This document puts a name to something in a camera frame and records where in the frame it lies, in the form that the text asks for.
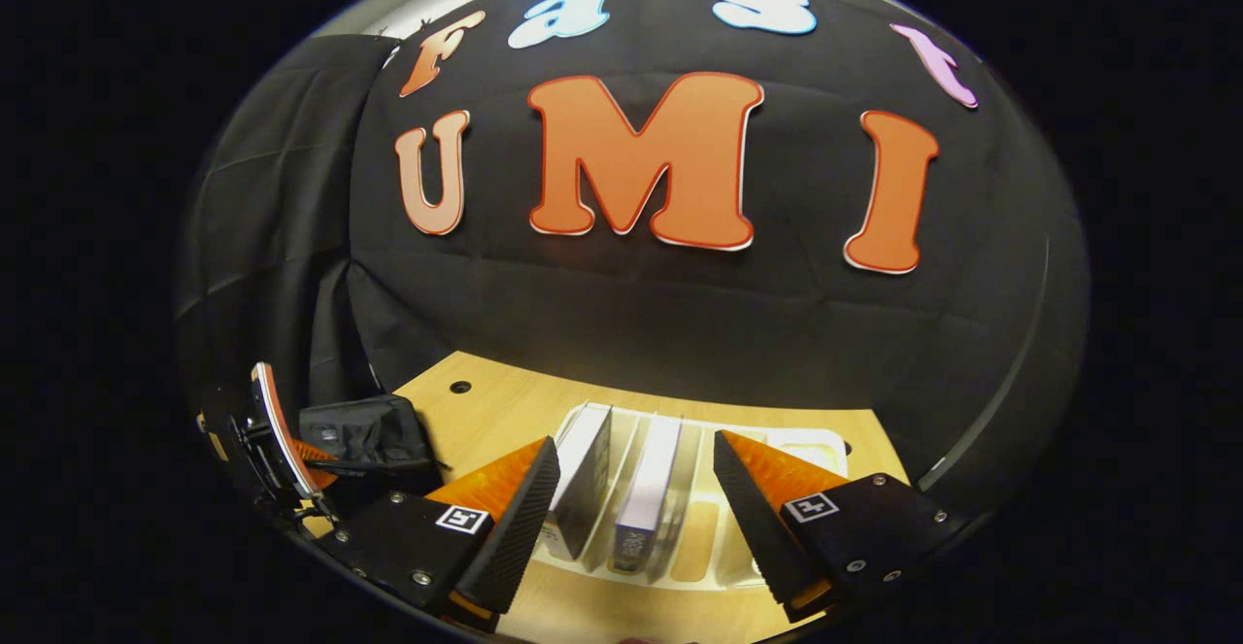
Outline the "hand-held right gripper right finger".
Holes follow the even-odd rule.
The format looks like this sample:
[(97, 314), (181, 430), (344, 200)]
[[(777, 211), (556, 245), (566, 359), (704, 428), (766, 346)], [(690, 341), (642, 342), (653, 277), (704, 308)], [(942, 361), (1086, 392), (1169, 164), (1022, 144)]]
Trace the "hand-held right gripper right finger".
[(965, 531), (962, 515), (889, 472), (849, 480), (736, 431), (716, 431), (713, 472), (794, 623), (896, 592)]

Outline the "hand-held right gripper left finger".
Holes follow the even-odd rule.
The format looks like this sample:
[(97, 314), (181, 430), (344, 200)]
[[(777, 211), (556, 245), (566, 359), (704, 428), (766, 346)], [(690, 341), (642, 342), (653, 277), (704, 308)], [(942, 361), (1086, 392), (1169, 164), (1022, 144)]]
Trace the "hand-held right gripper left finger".
[(321, 537), (319, 550), (409, 607), (493, 632), (559, 479), (556, 441), (543, 436), (426, 496), (387, 494)]

